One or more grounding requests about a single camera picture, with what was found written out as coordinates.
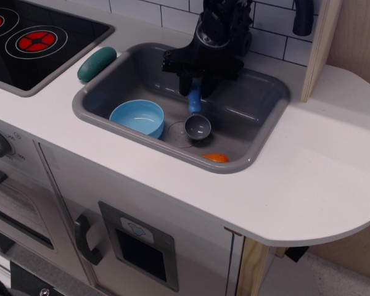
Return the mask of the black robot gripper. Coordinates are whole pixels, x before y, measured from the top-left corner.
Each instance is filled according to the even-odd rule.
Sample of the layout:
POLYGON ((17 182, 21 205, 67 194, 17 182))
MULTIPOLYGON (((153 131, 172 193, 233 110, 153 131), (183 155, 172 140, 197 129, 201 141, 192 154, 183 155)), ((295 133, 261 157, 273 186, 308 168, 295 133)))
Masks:
POLYGON ((187 96, 193 78, 202 78, 201 97, 208 98, 224 79, 235 80, 244 63, 228 53, 229 42, 214 42, 196 28, 186 47, 169 49, 163 54, 162 70, 179 76, 179 93, 187 96))

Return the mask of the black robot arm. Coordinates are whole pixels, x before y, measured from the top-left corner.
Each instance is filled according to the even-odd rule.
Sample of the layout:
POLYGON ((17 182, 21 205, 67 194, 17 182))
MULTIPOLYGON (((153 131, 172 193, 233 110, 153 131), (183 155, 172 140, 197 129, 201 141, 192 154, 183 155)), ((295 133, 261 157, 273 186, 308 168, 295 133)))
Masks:
POLYGON ((179 93, 187 96, 200 78, 203 98, 223 80, 236 81, 252 42, 251 1, 204 1, 192 41, 164 52, 162 70, 179 77, 179 93))

